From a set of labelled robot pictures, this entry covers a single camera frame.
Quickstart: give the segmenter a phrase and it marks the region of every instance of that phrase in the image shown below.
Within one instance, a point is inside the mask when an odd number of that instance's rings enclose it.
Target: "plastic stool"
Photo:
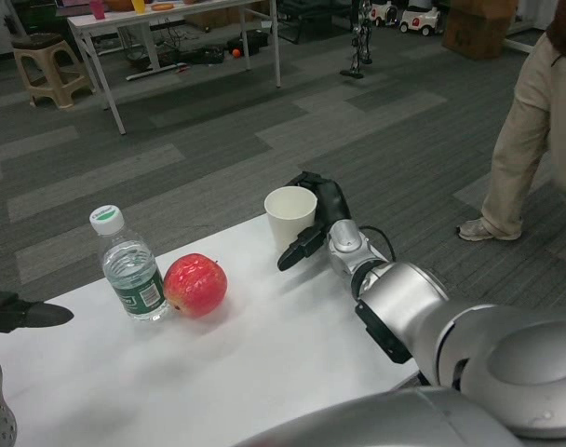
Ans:
[[[60,109],[72,107],[72,94],[80,88],[89,88],[87,71],[76,58],[68,43],[59,34],[31,34],[23,39],[12,41],[14,58],[18,65],[24,87],[31,97],[31,105],[35,106],[35,98],[46,96],[51,98]],[[56,54],[65,52],[70,56],[76,71],[62,70],[56,62]],[[24,69],[24,58],[36,62],[43,76],[31,79]]]

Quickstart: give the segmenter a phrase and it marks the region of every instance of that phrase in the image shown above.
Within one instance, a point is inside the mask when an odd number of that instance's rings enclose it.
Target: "red apple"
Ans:
[[[165,297],[185,316],[199,318],[223,301],[227,276],[202,254],[187,254],[171,265],[163,284]]]

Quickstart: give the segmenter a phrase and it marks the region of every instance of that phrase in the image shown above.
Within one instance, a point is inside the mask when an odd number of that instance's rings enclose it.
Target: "bottle label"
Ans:
[[[143,315],[153,312],[165,302],[163,278],[157,268],[148,281],[133,289],[117,289],[115,293],[130,314]]]

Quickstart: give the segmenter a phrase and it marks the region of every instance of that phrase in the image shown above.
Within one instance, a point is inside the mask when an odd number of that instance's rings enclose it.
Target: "black cable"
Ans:
[[[382,236],[384,238],[384,241],[386,242],[386,245],[388,246],[389,251],[391,252],[391,260],[393,262],[397,261],[397,256],[395,255],[395,249],[393,249],[393,244],[391,244],[390,239],[384,233],[383,230],[381,230],[380,228],[376,228],[375,226],[371,226],[371,225],[363,225],[363,226],[360,226],[359,229],[360,230],[371,230],[375,233],[378,233],[380,236]]]
[[[166,30],[168,32],[168,38],[171,41],[173,49],[180,51],[181,45],[182,45],[182,40],[197,40],[198,39],[197,34],[192,34],[192,33],[185,31],[185,30],[178,31],[174,27],[171,20],[169,20],[169,18],[165,18],[164,23],[167,25]],[[165,35],[163,34],[163,30],[161,30],[161,36],[165,39]]]

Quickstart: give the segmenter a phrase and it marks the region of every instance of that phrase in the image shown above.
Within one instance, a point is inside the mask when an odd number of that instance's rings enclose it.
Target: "water bottle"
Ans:
[[[114,205],[97,208],[90,223],[100,236],[99,257],[103,274],[128,314],[157,321],[168,313],[163,278],[155,257],[142,238],[126,228],[122,211]]]

